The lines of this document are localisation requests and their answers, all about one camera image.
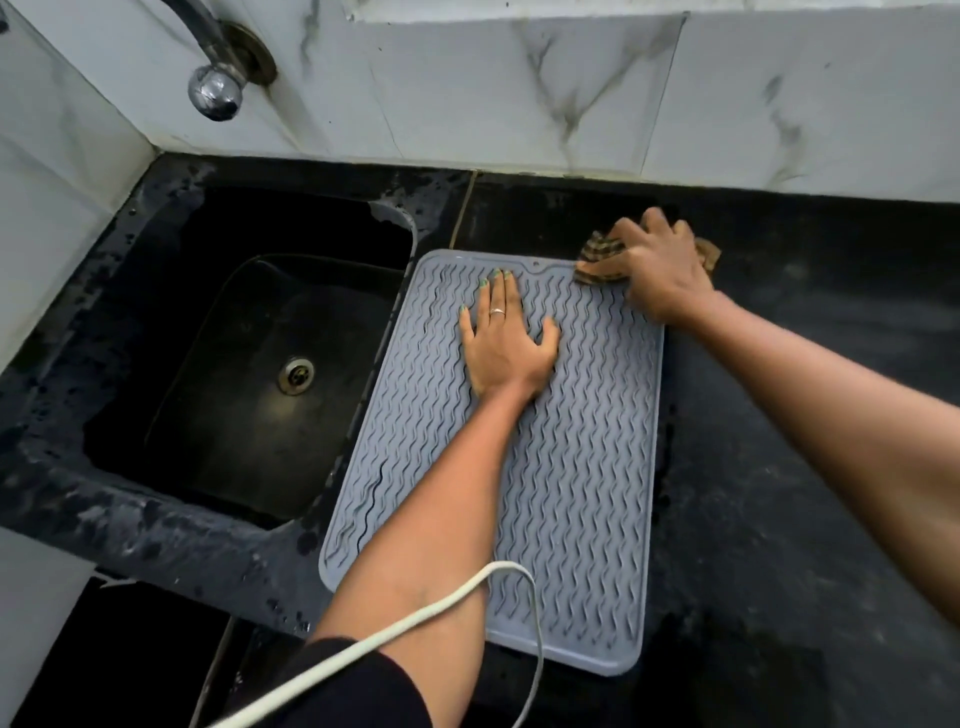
rag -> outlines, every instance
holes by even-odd
[[[700,264],[704,266],[708,276],[713,275],[713,269],[716,268],[717,260],[720,259],[720,249],[709,240],[703,237],[695,237],[693,244],[697,249],[697,256],[700,258]],[[604,260],[613,255],[619,255],[627,250],[627,246],[618,237],[607,237],[601,232],[594,231],[578,255],[578,260],[587,263],[595,263],[598,260]],[[586,285],[596,285],[598,283],[607,283],[611,280],[620,280],[628,278],[626,273],[613,273],[605,276],[595,276],[591,273],[575,270],[573,279],[578,283]]]

wavy ridge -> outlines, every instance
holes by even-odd
[[[624,307],[621,287],[574,285],[568,263],[464,253],[420,262],[324,540],[326,571],[342,578],[466,420],[474,402],[457,308],[494,266],[520,272],[533,336],[547,313],[562,331],[553,384],[508,448],[496,557],[537,579],[548,653],[585,669],[619,664],[642,633],[660,329]],[[487,614],[493,641],[534,651],[517,580],[492,579]]]

chrome faucet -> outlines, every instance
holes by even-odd
[[[276,65],[263,43],[246,28],[221,23],[202,0],[162,0],[177,14],[210,63],[193,72],[187,94],[194,108],[213,121],[228,121],[243,103],[247,83],[269,85]]]

white cable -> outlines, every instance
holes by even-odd
[[[333,657],[328,657],[318,665],[302,672],[283,685],[274,688],[263,697],[254,700],[254,702],[246,708],[242,708],[232,716],[225,717],[220,722],[215,723],[211,728],[249,728],[249,726],[258,720],[262,720],[298,695],[322,683],[330,675],[339,672],[351,663],[355,663],[364,655],[373,652],[390,640],[395,640],[404,632],[413,629],[418,624],[442,614],[480,586],[494,571],[504,569],[519,571],[530,584],[530,608],[533,610],[534,624],[537,626],[537,669],[534,670],[534,680],[530,686],[530,694],[527,695],[527,701],[523,704],[523,710],[520,711],[520,716],[516,719],[516,723],[514,723],[514,728],[519,728],[519,726],[523,724],[523,721],[526,720],[527,714],[530,713],[530,706],[534,702],[534,696],[537,694],[537,686],[540,684],[540,674],[543,672],[543,635],[540,631],[540,611],[537,607],[537,587],[536,584],[534,584],[534,577],[530,571],[513,561],[491,561],[483,569],[475,573],[466,584],[453,594],[445,596],[433,604],[428,604],[422,609],[418,609],[409,617],[396,621],[389,627],[370,635],[365,640],[352,644],[342,652],[333,655]]]

sink basin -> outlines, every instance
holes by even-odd
[[[302,516],[344,447],[402,279],[307,255],[244,263],[147,432],[147,484]]]
[[[364,203],[245,189],[154,227],[104,294],[150,313],[84,453],[257,525],[303,516],[361,412],[412,233]]]

